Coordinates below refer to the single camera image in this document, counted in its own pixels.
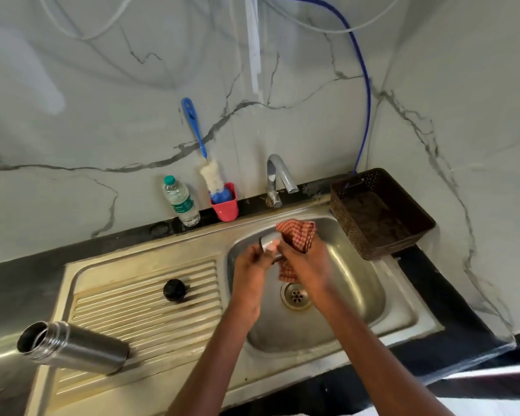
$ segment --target black lid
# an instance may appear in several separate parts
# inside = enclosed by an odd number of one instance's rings
[[[187,293],[187,289],[183,282],[179,279],[170,279],[164,285],[164,296],[167,300],[172,302],[176,302],[185,297],[185,293]]]

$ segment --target brown basket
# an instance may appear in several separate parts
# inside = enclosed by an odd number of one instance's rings
[[[331,210],[362,258],[408,248],[435,221],[381,168],[331,185]]]

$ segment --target plastic water bottle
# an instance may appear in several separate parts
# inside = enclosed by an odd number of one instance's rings
[[[189,190],[173,175],[164,178],[164,195],[177,213],[181,223],[191,227],[200,222],[200,213],[189,194]]]

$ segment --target pink holder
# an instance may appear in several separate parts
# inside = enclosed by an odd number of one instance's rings
[[[210,199],[210,205],[218,215],[222,222],[231,222],[239,215],[239,208],[237,207],[237,195],[235,194],[235,184],[233,182],[226,182],[224,187],[227,188],[233,195],[233,200],[224,203],[213,204]]]

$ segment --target checkered cloth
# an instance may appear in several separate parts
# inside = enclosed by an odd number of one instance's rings
[[[312,245],[312,238],[316,233],[316,224],[290,219],[276,224],[276,230],[281,232],[281,237],[285,242],[298,252],[304,253]],[[279,280],[289,283],[297,281],[297,275],[286,259],[279,261]]]

